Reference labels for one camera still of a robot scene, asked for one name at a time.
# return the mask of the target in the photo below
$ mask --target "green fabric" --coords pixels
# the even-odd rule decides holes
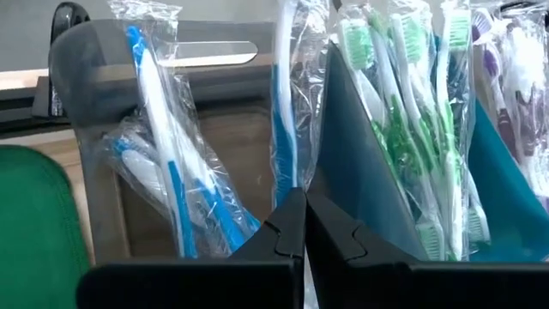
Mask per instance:
[[[0,146],[0,308],[75,308],[88,267],[63,169],[29,148]]]

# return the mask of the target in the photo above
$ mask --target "wooden surface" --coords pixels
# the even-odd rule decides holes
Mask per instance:
[[[73,130],[42,133],[31,136],[14,137],[0,140],[0,145],[21,145],[38,150],[56,161],[66,172],[72,185],[81,230],[86,241],[90,262],[94,262],[92,232],[87,212],[86,189],[82,175],[80,152]]]

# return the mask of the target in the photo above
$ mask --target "toothbrush handle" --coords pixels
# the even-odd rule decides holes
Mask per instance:
[[[214,192],[212,192],[200,179],[196,180],[196,185],[198,188],[202,188],[202,195],[206,200],[206,204],[209,205],[210,210],[213,211],[214,216],[218,220],[221,230],[225,234],[229,249],[231,252],[235,252],[244,244],[244,235],[226,208],[225,201],[223,201],[223,196],[219,189],[215,187]]]

